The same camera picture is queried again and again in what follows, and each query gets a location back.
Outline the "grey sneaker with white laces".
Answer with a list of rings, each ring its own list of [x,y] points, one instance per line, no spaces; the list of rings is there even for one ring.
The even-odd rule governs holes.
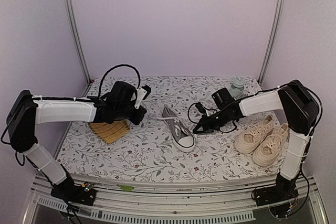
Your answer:
[[[190,153],[194,150],[196,145],[194,134],[166,104],[163,106],[161,116],[157,119],[163,121],[167,125],[171,133],[173,144],[178,150],[184,153]]]

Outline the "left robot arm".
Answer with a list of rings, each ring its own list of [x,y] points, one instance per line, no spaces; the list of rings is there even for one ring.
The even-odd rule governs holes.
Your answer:
[[[151,93],[149,86],[135,88],[117,81],[102,97],[47,98],[22,91],[8,117],[7,132],[11,147],[23,154],[35,167],[58,185],[58,192],[67,200],[78,195],[66,170],[38,143],[35,126],[51,122],[108,123],[128,120],[139,125],[146,109],[141,102]]]

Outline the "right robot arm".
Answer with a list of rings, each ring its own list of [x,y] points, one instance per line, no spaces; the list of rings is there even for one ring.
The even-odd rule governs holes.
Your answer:
[[[244,98],[234,99],[226,88],[213,93],[218,112],[203,114],[193,133],[218,131],[230,121],[261,112],[282,110],[289,126],[289,146],[279,177],[294,180],[301,170],[315,128],[321,120],[323,107],[320,98],[298,80],[273,89],[262,90]]]

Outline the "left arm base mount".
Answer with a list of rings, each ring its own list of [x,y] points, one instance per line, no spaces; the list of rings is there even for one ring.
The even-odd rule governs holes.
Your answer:
[[[64,202],[74,202],[86,206],[93,206],[97,191],[94,184],[84,182],[76,185],[73,180],[66,179],[59,185],[54,184],[50,195],[62,199]]]

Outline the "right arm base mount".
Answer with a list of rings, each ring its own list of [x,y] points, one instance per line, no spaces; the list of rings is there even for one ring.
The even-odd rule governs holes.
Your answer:
[[[251,198],[257,206],[295,199],[298,196],[296,184],[289,180],[276,181],[274,186],[257,187],[251,193]]]

